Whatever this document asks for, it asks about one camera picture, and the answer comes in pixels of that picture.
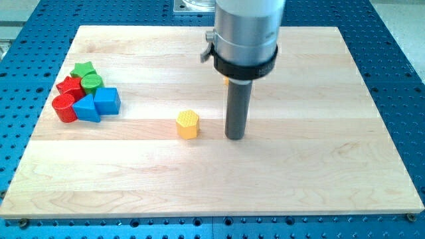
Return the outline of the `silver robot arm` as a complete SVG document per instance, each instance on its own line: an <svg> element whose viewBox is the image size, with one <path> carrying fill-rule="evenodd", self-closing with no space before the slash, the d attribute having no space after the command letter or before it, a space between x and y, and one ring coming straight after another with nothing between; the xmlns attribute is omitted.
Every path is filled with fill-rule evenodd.
<svg viewBox="0 0 425 239"><path fill-rule="evenodd" d="M214 28L205 34L201 62L235 80L255 80L269 74L278 54L277 39L284 0L216 0Z"/></svg>

